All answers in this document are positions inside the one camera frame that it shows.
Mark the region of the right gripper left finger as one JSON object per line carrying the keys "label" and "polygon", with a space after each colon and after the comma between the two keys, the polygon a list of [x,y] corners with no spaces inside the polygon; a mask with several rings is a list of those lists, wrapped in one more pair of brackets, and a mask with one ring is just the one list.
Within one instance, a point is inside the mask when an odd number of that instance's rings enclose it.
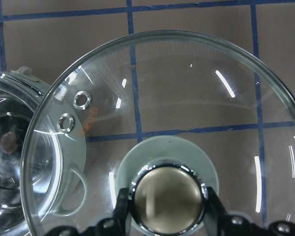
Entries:
{"label": "right gripper left finger", "polygon": [[116,206],[111,217],[101,219],[95,226],[83,232],[71,226],[58,226],[49,230],[46,236],[128,236],[131,219],[129,211],[129,190],[119,190]]}

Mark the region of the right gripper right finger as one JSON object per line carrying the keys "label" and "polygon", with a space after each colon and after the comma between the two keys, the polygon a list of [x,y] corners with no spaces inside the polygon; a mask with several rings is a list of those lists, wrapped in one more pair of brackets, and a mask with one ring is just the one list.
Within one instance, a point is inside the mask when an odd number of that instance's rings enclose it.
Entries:
{"label": "right gripper right finger", "polygon": [[295,223],[280,220],[262,228],[241,212],[227,212],[212,187],[205,193],[203,223],[209,236],[295,236]]}

